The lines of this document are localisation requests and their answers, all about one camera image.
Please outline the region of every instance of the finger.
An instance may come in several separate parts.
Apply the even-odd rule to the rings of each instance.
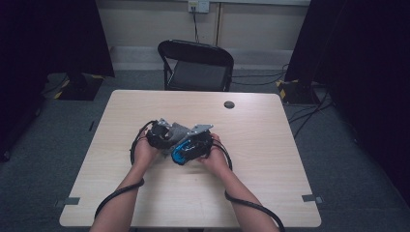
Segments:
[[[146,130],[148,130],[148,128],[145,128],[144,130],[143,129],[140,129],[139,131],[141,131],[141,135],[139,135],[139,136],[145,136],[145,131]]]
[[[204,160],[205,160],[205,158],[200,157],[200,158],[196,158],[195,160],[196,160],[196,161],[198,161],[198,162],[203,163],[203,162],[204,162]]]
[[[215,140],[220,142],[220,137],[217,134],[211,133],[211,136],[212,136],[212,138],[214,138]]]

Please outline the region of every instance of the folding chair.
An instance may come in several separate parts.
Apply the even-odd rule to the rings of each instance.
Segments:
[[[229,91],[234,60],[226,50],[209,44],[169,40],[160,43],[158,52],[163,60],[165,90]],[[173,70],[168,59],[177,61]]]

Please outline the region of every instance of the wall outlet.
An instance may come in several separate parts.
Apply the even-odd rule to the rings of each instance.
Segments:
[[[209,1],[188,1],[188,12],[193,12],[192,8],[196,13],[208,13]]]
[[[195,11],[197,13],[199,12],[199,3],[198,3],[198,1],[188,1],[188,12],[193,12],[192,9],[195,9]]]

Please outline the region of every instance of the black round hole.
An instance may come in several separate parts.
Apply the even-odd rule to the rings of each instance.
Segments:
[[[233,108],[235,107],[235,103],[232,101],[226,101],[224,104],[225,108]]]

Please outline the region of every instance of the black curtain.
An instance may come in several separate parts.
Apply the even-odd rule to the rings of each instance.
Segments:
[[[311,4],[286,78],[329,84],[359,144],[410,205],[410,2]]]
[[[0,1],[0,152],[58,72],[114,76],[95,0]]]

